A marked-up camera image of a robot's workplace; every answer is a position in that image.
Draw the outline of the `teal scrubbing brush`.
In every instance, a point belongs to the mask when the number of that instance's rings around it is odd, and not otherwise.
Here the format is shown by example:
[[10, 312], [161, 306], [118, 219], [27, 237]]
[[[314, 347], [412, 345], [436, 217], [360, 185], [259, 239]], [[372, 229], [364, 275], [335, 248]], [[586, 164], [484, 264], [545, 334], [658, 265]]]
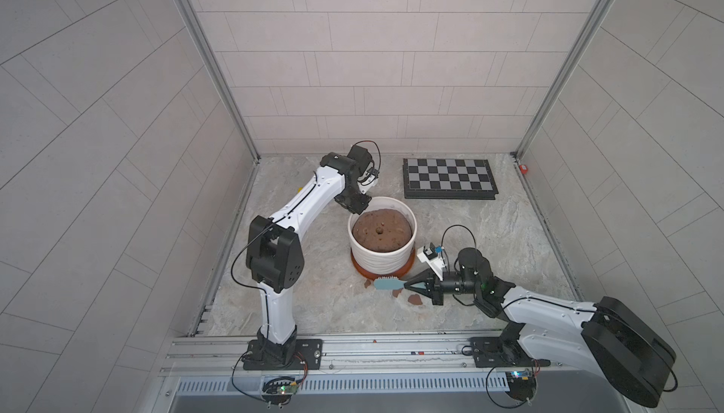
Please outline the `teal scrubbing brush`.
[[402, 291], [405, 283], [397, 277], [378, 277], [373, 281], [373, 286], [379, 291]]

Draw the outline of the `white ceramic pot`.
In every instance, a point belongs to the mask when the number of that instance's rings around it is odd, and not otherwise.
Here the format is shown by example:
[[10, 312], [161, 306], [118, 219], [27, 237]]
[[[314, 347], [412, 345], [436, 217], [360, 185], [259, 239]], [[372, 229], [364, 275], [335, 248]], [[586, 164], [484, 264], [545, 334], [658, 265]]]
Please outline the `white ceramic pot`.
[[400, 200], [374, 197], [362, 215], [349, 217], [347, 230], [352, 263], [363, 277], [402, 277], [412, 268], [418, 223]]

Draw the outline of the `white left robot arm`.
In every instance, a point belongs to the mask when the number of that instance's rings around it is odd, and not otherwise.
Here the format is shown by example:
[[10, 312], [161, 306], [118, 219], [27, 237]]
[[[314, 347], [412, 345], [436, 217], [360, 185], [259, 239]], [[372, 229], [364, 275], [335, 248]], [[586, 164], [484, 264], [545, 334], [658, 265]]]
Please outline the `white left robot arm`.
[[270, 217], [252, 221], [246, 267], [260, 291], [262, 325], [249, 362], [268, 367], [292, 362], [297, 339], [292, 288], [305, 267], [303, 237], [332, 201], [349, 213], [364, 213], [371, 202], [367, 192], [378, 177], [373, 155], [357, 142], [346, 155], [323, 156], [311, 180], [288, 204]]

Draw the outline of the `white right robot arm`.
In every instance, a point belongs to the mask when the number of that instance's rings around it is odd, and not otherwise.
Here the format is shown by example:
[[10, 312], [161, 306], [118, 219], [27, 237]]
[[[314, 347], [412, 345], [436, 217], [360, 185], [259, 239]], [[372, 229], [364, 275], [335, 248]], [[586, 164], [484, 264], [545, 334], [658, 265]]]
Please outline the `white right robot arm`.
[[422, 247], [427, 269], [403, 285], [436, 306], [446, 296], [469, 295], [471, 305], [506, 323], [494, 338], [473, 338], [469, 347], [479, 368], [533, 372], [546, 363], [592, 373], [641, 407], [655, 408], [677, 379], [671, 346], [620, 300], [576, 302], [537, 294], [492, 272], [475, 248], [462, 249], [446, 270], [442, 248]]

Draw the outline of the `mud chunk on table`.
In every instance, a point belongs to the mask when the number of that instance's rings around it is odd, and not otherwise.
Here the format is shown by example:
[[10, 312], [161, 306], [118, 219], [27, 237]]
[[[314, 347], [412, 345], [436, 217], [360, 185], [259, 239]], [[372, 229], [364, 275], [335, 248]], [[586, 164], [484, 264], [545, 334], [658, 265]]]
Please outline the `mud chunk on table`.
[[407, 298], [407, 301], [410, 305], [413, 306], [423, 305], [422, 298], [418, 294], [412, 294], [411, 296], [409, 296], [409, 298]]

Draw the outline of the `black and grey chessboard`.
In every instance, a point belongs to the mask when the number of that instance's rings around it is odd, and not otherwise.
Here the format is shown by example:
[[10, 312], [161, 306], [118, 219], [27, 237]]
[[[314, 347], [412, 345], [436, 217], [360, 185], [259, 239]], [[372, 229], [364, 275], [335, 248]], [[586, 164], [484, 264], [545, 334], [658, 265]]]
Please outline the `black and grey chessboard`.
[[499, 190], [488, 160], [404, 159], [408, 199], [495, 200]]

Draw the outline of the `right green circuit board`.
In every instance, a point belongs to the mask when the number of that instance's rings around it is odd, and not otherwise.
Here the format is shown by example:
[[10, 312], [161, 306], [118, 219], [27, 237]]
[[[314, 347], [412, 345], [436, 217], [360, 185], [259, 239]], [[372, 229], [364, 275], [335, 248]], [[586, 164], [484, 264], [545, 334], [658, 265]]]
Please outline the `right green circuit board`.
[[507, 395], [517, 403], [531, 403], [537, 395], [537, 377], [530, 371], [506, 373]]

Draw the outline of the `green circuit board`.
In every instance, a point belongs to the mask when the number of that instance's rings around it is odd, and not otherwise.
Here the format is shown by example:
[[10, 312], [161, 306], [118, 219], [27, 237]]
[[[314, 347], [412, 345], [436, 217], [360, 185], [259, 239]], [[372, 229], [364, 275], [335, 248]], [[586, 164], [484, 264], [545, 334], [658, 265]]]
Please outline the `green circuit board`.
[[262, 398], [272, 404], [284, 404], [292, 395], [295, 395], [301, 386], [301, 381], [291, 376], [275, 377], [267, 381], [261, 390]]
[[530, 371], [506, 373], [507, 395], [517, 403], [531, 403], [537, 395], [537, 377]]

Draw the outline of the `left green circuit board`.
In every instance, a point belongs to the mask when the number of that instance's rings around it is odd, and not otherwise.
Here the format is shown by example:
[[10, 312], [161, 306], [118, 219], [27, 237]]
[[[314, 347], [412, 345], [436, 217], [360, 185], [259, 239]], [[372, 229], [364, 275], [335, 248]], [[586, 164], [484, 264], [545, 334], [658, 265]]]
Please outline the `left green circuit board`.
[[272, 404], [284, 404], [292, 395], [295, 395], [301, 386], [301, 381], [291, 376], [275, 377], [267, 381], [261, 390], [262, 398]]

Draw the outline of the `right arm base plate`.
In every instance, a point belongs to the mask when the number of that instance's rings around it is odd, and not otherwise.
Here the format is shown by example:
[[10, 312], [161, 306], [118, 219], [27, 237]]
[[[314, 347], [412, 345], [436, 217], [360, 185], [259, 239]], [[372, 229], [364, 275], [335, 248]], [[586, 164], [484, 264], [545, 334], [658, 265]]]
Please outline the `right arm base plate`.
[[473, 337], [469, 340], [476, 368], [527, 368], [537, 365], [515, 340], [501, 337]]

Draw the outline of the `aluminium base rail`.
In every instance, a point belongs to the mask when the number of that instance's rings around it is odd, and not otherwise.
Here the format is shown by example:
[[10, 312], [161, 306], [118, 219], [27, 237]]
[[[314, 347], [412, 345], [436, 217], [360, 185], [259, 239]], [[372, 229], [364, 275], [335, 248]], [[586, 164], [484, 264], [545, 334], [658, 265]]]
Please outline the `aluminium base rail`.
[[[473, 337], [497, 337], [497, 329], [322, 334], [321, 367], [307, 370], [302, 395], [503, 392], [512, 368], [476, 368], [469, 347]], [[168, 412], [183, 395], [260, 396], [263, 385], [303, 370], [262, 372], [241, 369], [251, 337], [176, 338], [160, 360], [139, 412]]]

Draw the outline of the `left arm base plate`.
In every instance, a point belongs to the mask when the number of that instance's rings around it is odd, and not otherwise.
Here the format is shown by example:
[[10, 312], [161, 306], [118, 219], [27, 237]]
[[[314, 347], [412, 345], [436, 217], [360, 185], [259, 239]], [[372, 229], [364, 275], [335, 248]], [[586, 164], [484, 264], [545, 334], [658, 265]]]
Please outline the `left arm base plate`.
[[322, 340], [293, 338], [290, 344], [270, 343], [263, 337], [251, 341], [241, 361], [244, 371], [278, 372], [318, 370]]

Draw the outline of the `aluminium corner post left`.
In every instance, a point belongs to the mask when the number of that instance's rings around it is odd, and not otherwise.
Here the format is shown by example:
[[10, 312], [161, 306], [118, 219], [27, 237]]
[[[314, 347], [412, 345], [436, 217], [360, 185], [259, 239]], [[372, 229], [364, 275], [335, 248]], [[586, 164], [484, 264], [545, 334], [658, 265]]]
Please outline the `aluminium corner post left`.
[[190, 38], [192, 38], [192, 42], [196, 46], [196, 49], [198, 50], [201, 59], [207, 68], [207, 72], [209, 72], [209, 77], [214, 87], [216, 88], [222, 102], [224, 102], [224, 106], [230, 112], [230, 115], [232, 116], [232, 119], [234, 120], [237, 129], [243, 137], [245, 145], [249, 149], [252, 158], [255, 161], [255, 164], [259, 164], [260, 154], [256, 149], [253, 138], [247, 126], [243, 122], [241, 111], [239, 110], [238, 104], [233, 97], [231, 90], [224, 78], [224, 73], [222, 73], [221, 65], [219, 64], [219, 61], [214, 54], [214, 51], [211, 49], [209, 40], [207, 40], [207, 36], [204, 33], [202, 24], [198, 18], [196, 11], [194, 11], [192, 7], [192, 3], [190, 2], [190, 0], [173, 1], [175, 2], [177, 9], [186, 24], [186, 27], [190, 33]]

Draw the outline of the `aluminium corner post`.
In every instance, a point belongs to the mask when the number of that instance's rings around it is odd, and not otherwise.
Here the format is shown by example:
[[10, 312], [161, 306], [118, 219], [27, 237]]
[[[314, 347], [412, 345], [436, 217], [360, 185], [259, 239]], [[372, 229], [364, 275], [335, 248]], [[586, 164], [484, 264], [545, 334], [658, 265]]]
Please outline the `aluminium corner post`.
[[224, 73], [222, 73], [221, 65], [219, 64], [219, 61], [214, 54], [214, 51], [211, 49], [209, 40], [207, 40], [207, 36], [204, 33], [202, 24], [198, 18], [196, 11], [194, 11], [192, 7], [192, 3], [190, 2], [190, 0], [173, 1], [175, 2], [177, 9], [186, 24], [186, 27], [190, 33], [190, 38], [192, 38], [192, 42], [196, 46], [196, 49], [198, 50], [201, 59], [207, 68], [207, 72], [209, 72], [209, 77], [214, 87], [216, 88], [222, 102], [224, 102], [224, 106], [230, 112], [230, 115], [232, 116], [232, 119], [234, 120], [237, 129], [243, 137], [245, 145], [249, 149], [252, 158], [255, 161], [255, 164], [259, 164], [260, 154], [256, 149], [253, 138], [247, 126], [243, 122], [241, 111], [239, 110], [238, 104], [233, 97], [231, 90], [224, 78]]
[[558, 100], [560, 94], [563, 92], [565, 86], [569, 82], [569, 79], [575, 71], [575, 68], [577, 68], [580, 60], [586, 53], [588, 47], [590, 46], [591, 42], [595, 37], [596, 32], [603, 24], [605, 17], [609, 13], [615, 1], [616, 0], [596, 0], [594, 2], [591, 12], [587, 16], [586, 21], [582, 26], [582, 29], [580, 30], [577, 38], [575, 39], [571, 50], [569, 51], [569, 54], [565, 58], [565, 61], [563, 62], [558, 73], [556, 74], [554, 82], [549, 88], [546, 96], [544, 96], [543, 102], [541, 102], [537, 114], [531, 122], [531, 125], [529, 126], [517, 149], [514, 152], [511, 152], [511, 155], [517, 161], [520, 161], [524, 157], [529, 147], [531, 147], [535, 136], [537, 136], [540, 129], [542, 128], [548, 114], [552, 111], [552, 108], [556, 104], [556, 101]]

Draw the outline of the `aluminium corner post right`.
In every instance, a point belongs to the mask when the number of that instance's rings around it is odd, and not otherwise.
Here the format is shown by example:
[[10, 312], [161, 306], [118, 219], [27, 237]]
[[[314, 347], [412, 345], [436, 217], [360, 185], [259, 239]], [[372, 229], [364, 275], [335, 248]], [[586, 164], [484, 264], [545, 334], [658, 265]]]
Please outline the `aluminium corner post right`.
[[556, 101], [558, 100], [560, 94], [563, 92], [565, 86], [569, 82], [569, 79], [575, 71], [575, 68], [577, 68], [580, 60], [586, 53], [588, 47], [590, 46], [591, 42], [595, 37], [596, 32], [603, 24], [605, 17], [609, 13], [615, 1], [616, 0], [596, 0], [594, 2], [591, 12], [587, 16], [586, 21], [582, 26], [582, 29], [580, 30], [577, 38], [575, 39], [571, 50], [569, 51], [569, 54], [565, 58], [565, 61], [563, 62], [558, 73], [556, 74], [554, 82], [549, 88], [546, 96], [544, 96], [543, 102], [541, 102], [537, 114], [531, 122], [531, 125], [529, 126], [517, 149], [514, 152], [511, 152], [511, 155], [517, 161], [520, 161], [524, 157], [529, 147], [531, 147], [535, 136], [537, 136], [540, 129], [542, 128], [548, 114], [552, 111], [552, 108], [556, 104]]

